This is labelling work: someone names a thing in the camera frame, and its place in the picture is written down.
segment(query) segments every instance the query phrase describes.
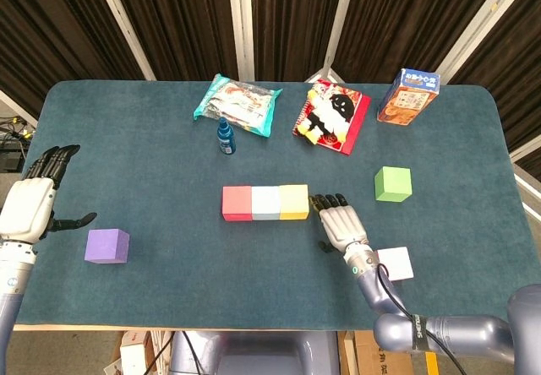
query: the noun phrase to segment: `green cube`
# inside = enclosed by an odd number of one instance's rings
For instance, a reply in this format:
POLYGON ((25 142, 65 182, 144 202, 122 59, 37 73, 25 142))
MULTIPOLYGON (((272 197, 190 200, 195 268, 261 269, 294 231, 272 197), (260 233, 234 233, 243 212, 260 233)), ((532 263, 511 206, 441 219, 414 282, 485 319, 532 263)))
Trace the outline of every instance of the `green cube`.
POLYGON ((384 166, 375 175, 374 183, 376 200, 401 202, 413 193, 409 168, 384 166))

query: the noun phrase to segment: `black wristband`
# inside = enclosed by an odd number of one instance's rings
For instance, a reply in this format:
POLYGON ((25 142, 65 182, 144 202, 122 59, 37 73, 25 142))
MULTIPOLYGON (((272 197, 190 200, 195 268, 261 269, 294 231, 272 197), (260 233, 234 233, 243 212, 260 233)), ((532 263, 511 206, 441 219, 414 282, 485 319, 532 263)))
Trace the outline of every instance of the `black wristband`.
POLYGON ((415 351, 430 351, 429 339, 426 334, 426 316, 412 315, 413 349, 415 351))

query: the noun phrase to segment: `juice box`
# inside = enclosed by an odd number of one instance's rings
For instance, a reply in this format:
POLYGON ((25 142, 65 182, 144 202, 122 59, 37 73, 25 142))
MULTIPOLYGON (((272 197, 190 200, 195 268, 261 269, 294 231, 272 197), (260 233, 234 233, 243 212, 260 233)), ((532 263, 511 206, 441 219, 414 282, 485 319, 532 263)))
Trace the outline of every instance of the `juice box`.
POLYGON ((407 126, 440 93, 440 76, 403 68, 378 109, 380 122, 407 126))

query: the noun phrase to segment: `snack bag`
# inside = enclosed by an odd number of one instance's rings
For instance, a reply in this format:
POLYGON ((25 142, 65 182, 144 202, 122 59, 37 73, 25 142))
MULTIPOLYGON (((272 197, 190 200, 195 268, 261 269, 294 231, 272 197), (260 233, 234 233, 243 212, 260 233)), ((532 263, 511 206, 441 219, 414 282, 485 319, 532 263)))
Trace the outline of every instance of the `snack bag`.
POLYGON ((440 93, 440 76, 403 68, 385 95, 378 120, 407 126, 440 93))
POLYGON ((281 90, 266 90, 217 74, 195 109, 194 119, 225 117, 231 124, 269 137, 274 105, 280 93, 281 90))
POLYGON ((293 134, 350 155, 369 104, 370 98, 359 91, 318 79, 307 94, 293 134))

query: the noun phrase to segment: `robotic arm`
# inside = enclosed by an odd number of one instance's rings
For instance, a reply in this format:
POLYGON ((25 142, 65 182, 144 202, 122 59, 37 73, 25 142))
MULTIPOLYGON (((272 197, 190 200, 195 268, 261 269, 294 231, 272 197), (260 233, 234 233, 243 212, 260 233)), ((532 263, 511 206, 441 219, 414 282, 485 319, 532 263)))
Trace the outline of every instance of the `robotic arm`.
POLYGON ((357 213, 346 199, 337 193, 315 195, 310 197, 310 202, 331 241, 331 247, 321 243, 321 248, 344 253, 364 298, 380 315, 374 325, 374 337, 382 348, 515 362, 517 375, 534 374, 541 368, 541 355, 535 351, 541 341, 541 285, 521 288, 511 297, 508 316, 512 327, 488 315, 429 318, 412 315, 396 294, 384 266, 369 246, 357 213))
POLYGON ((19 313, 26 284, 36 261, 32 246, 49 231, 77 229, 96 217, 55 220, 52 205, 78 145, 53 147, 30 166, 6 197, 0 214, 0 373, 6 372, 6 350, 19 313))

